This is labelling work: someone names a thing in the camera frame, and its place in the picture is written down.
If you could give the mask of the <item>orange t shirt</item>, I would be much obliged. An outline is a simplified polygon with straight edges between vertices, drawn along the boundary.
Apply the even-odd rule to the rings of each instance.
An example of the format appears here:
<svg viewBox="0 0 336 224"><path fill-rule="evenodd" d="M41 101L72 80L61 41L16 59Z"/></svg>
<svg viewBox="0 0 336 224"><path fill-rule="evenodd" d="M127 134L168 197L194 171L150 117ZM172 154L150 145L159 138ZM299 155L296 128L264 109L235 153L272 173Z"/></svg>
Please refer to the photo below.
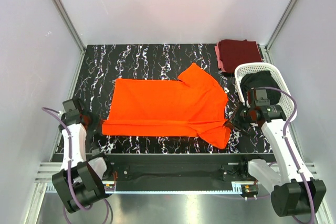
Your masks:
<svg viewBox="0 0 336 224"><path fill-rule="evenodd" d="M177 80L117 79L104 135L200 137L223 149L228 97L220 84L197 64Z"/></svg>

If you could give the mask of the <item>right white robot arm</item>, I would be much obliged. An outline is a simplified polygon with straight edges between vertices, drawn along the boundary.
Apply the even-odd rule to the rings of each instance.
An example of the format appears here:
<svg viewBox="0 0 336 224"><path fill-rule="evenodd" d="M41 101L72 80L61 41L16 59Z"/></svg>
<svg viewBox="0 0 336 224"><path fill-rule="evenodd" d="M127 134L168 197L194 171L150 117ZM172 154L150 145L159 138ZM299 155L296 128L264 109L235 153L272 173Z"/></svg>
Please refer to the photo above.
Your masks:
<svg viewBox="0 0 336 224"><path fill-rule="evenodd" d="M288 130L297 113L297 103L290 94L274 88L293 106L286 115L280 104L270 103L267 90L268 87L248 90L248 103L240 103L225 126L244 131L248 124L257 124L272 148L279 171L274 171L264 159L257 158L242 159L236 172L242 179L254 178L264 186L278 216L296 219L298 215L309 214L308 222L314 223L327 189L325 183L315 179L307 168Z"/></svg>

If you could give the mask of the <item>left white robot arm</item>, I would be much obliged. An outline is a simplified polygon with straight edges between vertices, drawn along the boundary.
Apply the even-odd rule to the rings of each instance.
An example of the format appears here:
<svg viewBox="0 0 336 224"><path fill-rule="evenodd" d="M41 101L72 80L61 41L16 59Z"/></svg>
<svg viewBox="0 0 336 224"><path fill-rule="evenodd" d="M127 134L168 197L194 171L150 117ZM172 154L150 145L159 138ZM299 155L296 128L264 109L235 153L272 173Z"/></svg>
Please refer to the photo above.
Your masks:
<svg viewBox="0 0 336 224"><path fill-rule="evenodd" d="M79 98L64 101L59 130L64 138L64 158L59 172L52 175L56 189L68 213L74 213L108 197L102 180L113 175L104 154L86 158L86 139L95 117Z"/></svg>

